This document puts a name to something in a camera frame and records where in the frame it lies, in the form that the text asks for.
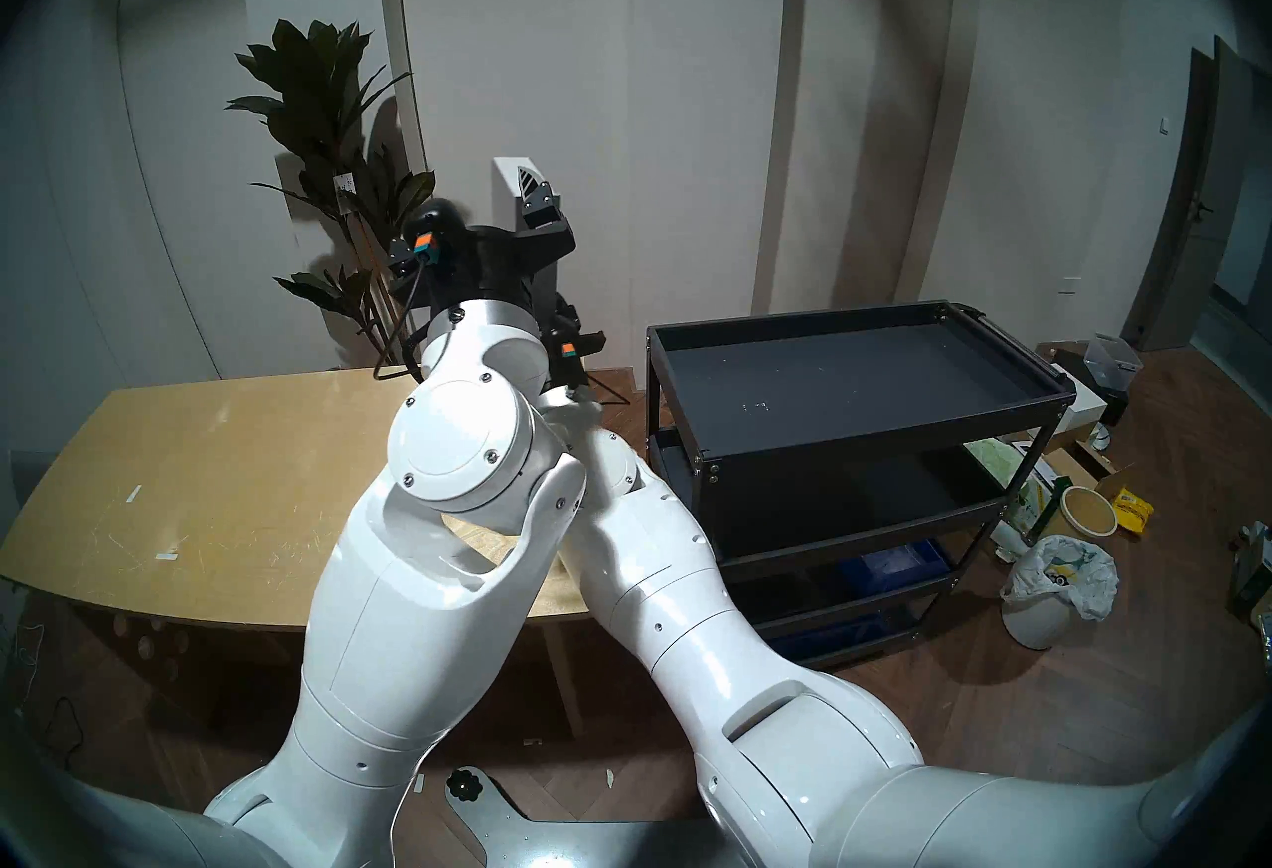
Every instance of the blue plastic bin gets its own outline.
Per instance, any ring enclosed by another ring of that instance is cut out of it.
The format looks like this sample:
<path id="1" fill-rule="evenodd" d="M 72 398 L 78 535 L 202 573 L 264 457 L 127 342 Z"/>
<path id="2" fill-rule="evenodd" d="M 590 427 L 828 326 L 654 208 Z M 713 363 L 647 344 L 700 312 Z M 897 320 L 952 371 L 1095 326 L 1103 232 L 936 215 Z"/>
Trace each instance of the blue plastic bin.
<path id="1" fill-rule="evenodd" d="M 840 570 L 847 578 L 854 597 L 895 591 L 898 587 L 948 574 L 951 569 L 941 547 L 932 540 L 893 546 L 840 563 Z"/>
<path id="2" fill-rule="evenodd" d="M 813 655 L 824 655 L 829 652 L 847 649 L 851 645 L 860 645 L 871 639 L 881 639 L 915 624 L 913 617 L 904 608 L 890 611 L 875 611 L 870 615 L 841 621 L 837 625 L 827 625 L 823 629 L 810 631 L 798 631 L 794 635 L 781 635 L 770 639 L 768 644 L 778 655 L 787 659 L 808 659 Z"/>

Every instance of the light wood tabletop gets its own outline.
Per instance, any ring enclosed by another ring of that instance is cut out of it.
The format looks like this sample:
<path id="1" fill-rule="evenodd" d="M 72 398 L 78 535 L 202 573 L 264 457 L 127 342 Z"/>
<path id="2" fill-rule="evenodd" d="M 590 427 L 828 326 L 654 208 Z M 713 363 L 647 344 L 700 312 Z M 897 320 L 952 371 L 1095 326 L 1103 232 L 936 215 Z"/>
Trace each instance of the light wood tabletop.
<path id="1" fill-rule="evenodd" d="M 303 629 L 411 378 L 369 369 L 112 392 L 0 546 L 0 575 L 134 615 Z M 497 563 L 514 540 L 448 519 Z M 532 619 L 586 613 L 557 559 Z"/>

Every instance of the potted plant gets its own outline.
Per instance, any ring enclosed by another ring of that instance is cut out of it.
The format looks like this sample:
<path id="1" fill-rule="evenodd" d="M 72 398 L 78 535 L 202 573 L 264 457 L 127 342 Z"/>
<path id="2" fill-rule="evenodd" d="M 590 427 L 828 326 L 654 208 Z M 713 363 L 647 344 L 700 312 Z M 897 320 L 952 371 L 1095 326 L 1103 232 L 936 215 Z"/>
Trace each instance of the potted plant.
<path id="1" fill-rule="evenodd" d="M 357 83 L 357 66 L 371 36 L 357 23 L 337 29 L 329 23 L 309 23 L 308 34 L 279 19 L 272 46 L 249 43 L 237 55 L 253 78 L 277 92 L 234 98 L 229 109 L 259 115 L 262 122 L 290 153 L 304 163 L 300 191 L 272 183 L 254 183 L 304 201 L 332 220 L 354 252 L 357 269 L 336 275 L 323 270 L 275 276 L 279 285 L 322 309 L 352 319 L 382 358 L 397 360 L 391 331 L 401 330 L 401 307 L 388 294 L 389 242 L 402 218 L 432 195 L 432 171 L 411 173 L 397 167 L 388 146 L 363 153 L 364 112 L 394 83 L 375 92 L 373 83 L 384 67 Z"/>

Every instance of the black metal cart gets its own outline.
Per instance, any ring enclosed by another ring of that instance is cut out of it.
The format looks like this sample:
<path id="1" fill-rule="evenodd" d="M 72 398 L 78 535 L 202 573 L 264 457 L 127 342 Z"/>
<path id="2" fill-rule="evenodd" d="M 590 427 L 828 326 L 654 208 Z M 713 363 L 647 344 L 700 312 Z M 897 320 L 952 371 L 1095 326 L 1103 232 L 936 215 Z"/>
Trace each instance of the black metal cart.
<path id="1" fill-rule="evenodd" d="M 792 654 L 814 667 L 918 638 L 1075 397 L 981 311 L 945 300 L 650 327 L 646 378 L 650 465 L 761 636 L 885 612 L 864 641 Z M 1007 487 L 963 447 L 1035 426 Z M 935 577 L 864 597 L 837 583 L 836 563 L 959 529 L 974 538 L 962 556 L 941 547 Z"/>

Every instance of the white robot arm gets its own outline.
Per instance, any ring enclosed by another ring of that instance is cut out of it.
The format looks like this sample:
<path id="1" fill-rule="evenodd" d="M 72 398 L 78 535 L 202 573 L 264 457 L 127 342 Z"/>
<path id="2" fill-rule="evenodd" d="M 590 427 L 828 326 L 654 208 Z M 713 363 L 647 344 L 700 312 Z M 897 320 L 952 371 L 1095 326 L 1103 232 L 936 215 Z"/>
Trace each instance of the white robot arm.
<path id="1" fill-rule="evenodd" d="M 523 197 L 534 234 L 522 244 L 466 229 L 453 207 L 407 234 L 416 249 L 445 246 L 418 266 L 434 270 L 426 378 L 314 593 L 287 739 L 209 816 L 293 868 L 392 865 L 418 762 L 494 680 L 560 547 L 590 612 L 675 713 L 702 801 L 749 864 L 1146 862 L 1213 755 L 1121 789 L 935 769 L 871 694 L 756 635 L 693 515 L 600 426 L 566 339 L 576 314 L 558 304 L 562 330 L 536 319 L 553 309 L 530 308 L 528 276 L 574 242 L 546 183 L 523 178 Z M 496 566 L 444 512 L 520 538 Z"/>
<path id="2" fill-rule="evenodd" d="M 548 368 L 529 314 L 466 308 L 426 347 L 431 373 L 318 582 L 286 742 L 206 811 L 296 868 L 393 864 L 416 767 L 494 681 L 583 494 L 583 465 L 523 393 Z M 443 512 L 520 538 L 492 565 Z"/>

